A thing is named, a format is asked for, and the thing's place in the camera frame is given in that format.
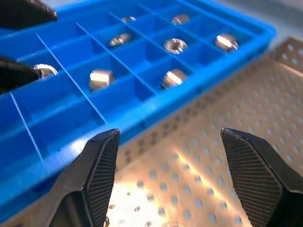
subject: blue plastic tray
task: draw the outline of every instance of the blue plastic tray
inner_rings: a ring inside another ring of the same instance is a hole
[[[0,30],[1,54],[59,71],[0,96],[0,221],[42,196],[52,185],[50,177],[92,136],[119,128],[125,142],[259,56],[275,34],[211,1],[92,0],[57,12],[55,23],[17,33]],[[190,21],[171,24],[181,13]],[[137,20],[125,24],[125,16]],[[131,33],[133,41],[111,49],[109,40],[122,32]],[[221,33],[237,37],[239,50],[218,49],[214,39]],[[173,37],[189,44],[183,54],[163,49]],[[90,92],[95,68],[112,70],[117,82]],[[189,79],[161,91],[163,77],[174,68]]]

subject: perforated metal sheet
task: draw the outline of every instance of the perforated metal sheet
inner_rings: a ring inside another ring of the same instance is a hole
[[[303,175],[303,44],[274,52],[121,148],[113,227],[251,226],[232,187],[220,129],[263,137]]]

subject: perforated plate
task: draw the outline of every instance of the perforated plate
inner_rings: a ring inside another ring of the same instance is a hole
[[[303,43],[290,38],[123,145],[108,211],[110,226],[251,226],[232,187],[220,129],[265,138],[303,175],[303,77],[297,71],[302,48]],[[11,219],[9,226],[27,227],[25,218],[41,202]]]

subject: metal table surface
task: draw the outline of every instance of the metal table surface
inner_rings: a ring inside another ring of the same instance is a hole
[[[110,226],[251,226],[220,129],[265,138],[303,175],[302,72],[303,43],[290,38],[121,147]]]

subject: metal nut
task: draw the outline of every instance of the metal nut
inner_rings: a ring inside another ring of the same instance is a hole
[[[34,69],[38,71],[39,73],[39,77],[44,79],[45,77],[49,76],[49,75],[58,75],[57,70],[50,65],[46,65],[46,64],[38,64],[34,66]]]
[[[112,71],[109,70],[93,70],[89,76],[89,88],[94,91],[104,89],[115,81]]]
[[[121,18],[121,20],[124,23],[127,23],[127,22],[130,22],[130,21],[136,21],[136,18],[135,17],[123,17],[123,18]]]
[[[239,48],[236,38],[229,34],[218,35],[215,44],[227,52],[238,50]]]
[[[181,39],[173,38],[164,43],[164,48],[170,53],[180,54],[186,50],[188,45]]]
[[[176,15],[171,19],[171,22],[174,25],[182,25],[190,20],[187,14]]]
[[[129,42],[131,39],[132,39],[131,34],[129,34],[129,33],[122,33],[122,34],[117,35],[116,37],[114,37],[109,42],[109,45],[112,46],[112,47],[124,45],[125,43]]]
[[[179,69],[173,69],[166,73],[161,87],[163,89],[168,89],[170,87],[175,87],[183,83],[184,80],[187,79],[187,75],[185,75]]]

